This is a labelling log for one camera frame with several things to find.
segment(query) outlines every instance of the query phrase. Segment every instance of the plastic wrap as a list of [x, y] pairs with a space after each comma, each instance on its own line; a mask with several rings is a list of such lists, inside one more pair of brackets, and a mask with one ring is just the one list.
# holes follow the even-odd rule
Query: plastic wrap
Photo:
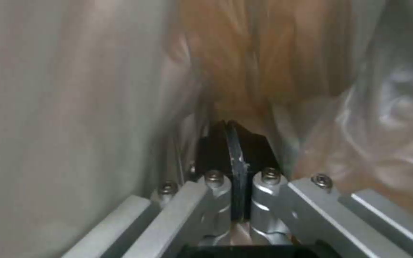
[[413, 212], [413, 1], [388, 3], [353, 86], [310, 131], [295, 178], [327, 173]]

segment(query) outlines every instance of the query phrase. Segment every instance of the silver metal block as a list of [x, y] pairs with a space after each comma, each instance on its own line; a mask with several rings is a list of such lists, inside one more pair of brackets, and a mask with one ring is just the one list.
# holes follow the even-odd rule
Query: silver metal block
[[382, 195], [363, 190], [340, 199], [341, 203], [413, 255], [413, 216]]
[[269, 208], [274, 198], [279, 194], [281, 186], [288, 181], [281, 176], [277, 183], [266, 183], [262, 179], [262, 172], [253, 178], [253, 195], [251, 197], [250, 236], [256, 244], [290, 244], [284, 234], [289, 233], [286, 225], [275, 217]]
[[62, 257], [121, 257], [158, 212], [149, 200], [130, 196]]
[[309, 178], [280, 189], [270, 209], [302, 243], [328, 243], [342, 257], [410, 257]]
[[281, 233], [267, 234], [251, 227], [250, 237], [255, 245], [292, 245], [291, 240]]
[[[202, 177], [198, 183], [205, 184], [205, 178]], [[223, 178], [223, 182], [219, 187], [211, 187], [214, 196], [214, 202], [210, 204], [209, 208], [215, 211], [213, 215], [213, 225], [209, 236], [218, 237], [224, 235], [231, 230], [231, 189], [232, 183], [229, 178]]]

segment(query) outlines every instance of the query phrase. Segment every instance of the metal clamp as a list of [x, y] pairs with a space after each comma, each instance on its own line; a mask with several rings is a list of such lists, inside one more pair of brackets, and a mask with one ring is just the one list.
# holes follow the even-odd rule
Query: metal clamp
[[325, 242], [342, 257], [409, 257], [340, 204], [337, 194], [329, 194], [326, 189], [337, 192], [329, 184], [330, 179], [303, 178], [288, 183], [281, 178], [272, 185], [265, 183], [263, 177], [259, 173], [253, 180], [251, 217], [251, 227], [263, 233], [261, 240], [272, 243], [269, 233], [290, 233], [304, 244]]
[[123, 257], [172, 258], [184, 245], [227, 244], [231, 182], [214, 174], [185, 183]]

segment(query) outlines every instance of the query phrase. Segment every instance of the metal frame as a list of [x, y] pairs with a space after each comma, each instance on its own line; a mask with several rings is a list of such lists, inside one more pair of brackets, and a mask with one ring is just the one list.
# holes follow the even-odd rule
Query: metal frame
[[158, 212], [156, 204], [130, 196], [62, 257], [121, 257]]
[[340, 201], [396, 245], [413, 254], [413, 216], [382, 195], [363, 190]]
[[230, 199], [226, 177], [218, 187], [207, 186], [203, 177], [186, 182], [123, 257], [172, 258], [184, 245], [227, 243]]

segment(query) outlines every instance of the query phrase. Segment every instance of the hex socket screw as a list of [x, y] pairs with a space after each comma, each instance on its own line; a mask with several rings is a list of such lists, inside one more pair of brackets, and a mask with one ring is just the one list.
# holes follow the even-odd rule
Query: hex socket screw
[[280, 183], [281, 174], [275, 168], [264, 168], [262, 170], [262, 181], [268, 185], [274, 186]]
[[218, 170], [210, 170], [205, 173], [205, 183], [211, 188], [218, 188], [224, 183], [224, 175]]
[[177, 193], [177, 183], [171, 180], [165, 181], [159, 186], [157, 192], [161, 196], [172, 196]]
[[316, 174], [312, 176], [311, 181], [321, 189], [330, 190], [333, 186], [332, 180], [328, 175]]

